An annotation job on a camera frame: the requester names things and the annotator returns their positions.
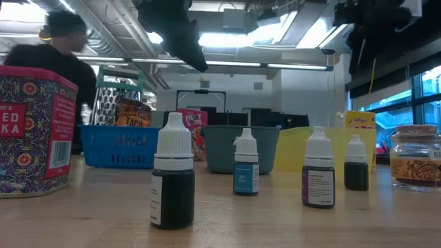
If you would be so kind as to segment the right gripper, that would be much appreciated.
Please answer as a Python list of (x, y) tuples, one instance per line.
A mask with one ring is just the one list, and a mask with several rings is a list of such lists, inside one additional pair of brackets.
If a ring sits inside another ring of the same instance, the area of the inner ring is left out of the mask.
[(338, 0), (333, 26), (354, 24), (353, 31), (365, 38), (392, 38), (412, 20), (404, 0)]

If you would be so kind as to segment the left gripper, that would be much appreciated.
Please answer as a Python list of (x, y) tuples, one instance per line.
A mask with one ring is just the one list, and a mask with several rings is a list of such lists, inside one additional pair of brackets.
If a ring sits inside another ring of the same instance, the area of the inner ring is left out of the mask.
[(201, 45), (197, 20), (187, 16), (192, 0), (132, 0), (138, 21), (149, 33), (163, 38), (161, 45), (199, 72), (208, 69)]

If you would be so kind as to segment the brown taco seasoning packet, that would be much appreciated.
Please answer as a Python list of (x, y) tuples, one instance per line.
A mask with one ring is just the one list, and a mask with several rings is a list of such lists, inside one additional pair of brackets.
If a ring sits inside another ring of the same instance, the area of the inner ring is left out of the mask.
[(120, 99), (116, 103), (116, 126), (149, 127), (151, 122), (152, 110), (148, 105), (131, 99)]

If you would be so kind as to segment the red Froot Loops cereal box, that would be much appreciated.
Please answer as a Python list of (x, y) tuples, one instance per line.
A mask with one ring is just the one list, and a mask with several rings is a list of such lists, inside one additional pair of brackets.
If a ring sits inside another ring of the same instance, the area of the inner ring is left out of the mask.
[(208, 124), (208, 113), (199, 110), (178, 109), (183, 115), (184, 126), (190, 131), (192, 137), (192, 151), (195, 161), (206, 160), (206, 145), (203, 128)]

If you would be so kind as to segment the yellow Corn Pops cereal box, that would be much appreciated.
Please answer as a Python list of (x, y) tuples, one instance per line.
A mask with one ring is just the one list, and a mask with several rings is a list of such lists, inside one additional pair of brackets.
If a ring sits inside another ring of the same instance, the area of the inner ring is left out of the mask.
[(376, 114), (373, 112), (359, 112), (352, 110), (337, 112), (335, 126), (356, 129), (375, 129)]

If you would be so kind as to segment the red smoked paprika tin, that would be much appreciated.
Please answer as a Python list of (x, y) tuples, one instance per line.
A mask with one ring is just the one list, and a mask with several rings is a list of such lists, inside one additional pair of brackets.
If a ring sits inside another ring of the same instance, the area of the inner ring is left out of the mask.
[(0, 66), (0, 198), (69, 185), (77, 92), (49, 70)]

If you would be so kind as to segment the black metal arch stand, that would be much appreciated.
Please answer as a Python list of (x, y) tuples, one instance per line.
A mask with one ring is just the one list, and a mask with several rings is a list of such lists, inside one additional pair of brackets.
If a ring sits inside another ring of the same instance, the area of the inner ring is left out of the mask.
[(204, 90), (204, 89), (199, 89), (199, 90), (177, 90), (176, 91), (176, 101), (175, 101), (175, 109), (178, 109), (178, 104), (179, 101), (181, 100), (179, 98), (179, 94), (181, 92), (185, 92), (185, 93), (194, 93), (194, 94), (222, 94), (224, 99), (223, 99), (223, 111), (227, 112), (227, 93), (225, 91), (210, 91), (210, 90)]

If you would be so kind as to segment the grey ceiling box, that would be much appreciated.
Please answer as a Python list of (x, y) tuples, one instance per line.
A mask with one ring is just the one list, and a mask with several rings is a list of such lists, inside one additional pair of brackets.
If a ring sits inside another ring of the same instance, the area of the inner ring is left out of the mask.
[(223, 10), (223, 28), (242, 30), (245, 27), (245, 11), (238, 9)]

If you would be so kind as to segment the teal plastic bin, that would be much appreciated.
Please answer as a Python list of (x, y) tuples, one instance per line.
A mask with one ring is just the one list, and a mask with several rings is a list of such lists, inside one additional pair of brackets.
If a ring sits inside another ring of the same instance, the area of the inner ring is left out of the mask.
[[(233, 174), (234, 141), (245, 126), (208, 125), (203, 128), (206, 144), (207, 166), (215, 174)], [(280, 130), (276, 127), (250, 127), (256, 139), (260, 174), (269, 174), (274, 168), (276, 146)]]

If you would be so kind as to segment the blue slotted plastic basket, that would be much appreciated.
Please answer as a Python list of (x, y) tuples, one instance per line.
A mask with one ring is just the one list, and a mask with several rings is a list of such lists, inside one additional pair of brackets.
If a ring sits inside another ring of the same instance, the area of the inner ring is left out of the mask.
[(158, 128), (82, 125), (80, 131), (86, 165), (118, 169), (153, 168)]

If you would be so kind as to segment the person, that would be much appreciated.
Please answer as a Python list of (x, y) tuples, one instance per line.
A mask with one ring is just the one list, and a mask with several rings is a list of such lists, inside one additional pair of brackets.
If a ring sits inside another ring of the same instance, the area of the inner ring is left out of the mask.
[(45, 30), (51, 38), (50, 44), (16, 45), (8, 52), (4, 64), (49, 70), (77, 85), (76, 124), (80, 125), (82, 104), (92, 108), (96, 96), (94, 70), (74, 55), (82, 52), (88, 43), (86, 23), (70, 11), (54, 11), (47, 16)]

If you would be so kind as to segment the blue-label dropper bottle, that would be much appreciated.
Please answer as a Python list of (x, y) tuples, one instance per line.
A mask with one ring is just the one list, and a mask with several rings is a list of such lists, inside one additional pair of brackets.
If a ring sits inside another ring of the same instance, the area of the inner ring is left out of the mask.
[(255, 196), (259, 192), (259, 163), (257, 140), (250, 128), (243, 128), (242, 134), (234, 141), (233, 191), (240, 196)]

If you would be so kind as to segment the yellow plastic bin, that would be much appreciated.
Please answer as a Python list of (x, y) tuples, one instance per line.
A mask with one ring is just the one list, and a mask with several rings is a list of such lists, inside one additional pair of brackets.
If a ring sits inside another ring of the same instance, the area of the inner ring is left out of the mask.
[[(275, 170), (301, 172), (304, 164), (306, 140), (312, 135), (313, 130), (312, 127), (296, 127), (280, 132), (274, 160)], [(347, 143), (351, 140), (352, 134), (359, 134), (361, 141), (365, 144), (369, 172), (372, 167), (375, 167), (375, 129), (326, 127), (325, 134), (331, 140), (337, 177), (343, 177)]]

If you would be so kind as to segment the glass spice jar cork lid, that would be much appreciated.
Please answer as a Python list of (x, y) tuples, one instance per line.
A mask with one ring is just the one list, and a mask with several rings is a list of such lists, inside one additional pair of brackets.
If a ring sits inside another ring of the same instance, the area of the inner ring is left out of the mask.
[(402, 125), (392, 136), (391, 178), (394, 187), (441, 193), (441, 134), (434, 125)]

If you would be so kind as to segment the black liquid dropper bottle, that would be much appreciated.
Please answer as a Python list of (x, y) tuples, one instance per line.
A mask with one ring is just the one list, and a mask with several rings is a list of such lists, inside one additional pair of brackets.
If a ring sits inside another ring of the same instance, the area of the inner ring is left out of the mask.
[(159, 229), (182, 229), (194, 221), (195, 171), (192, 137), (183, 115), (170, 112), (158, 132), (150, 188), (150, 222)]

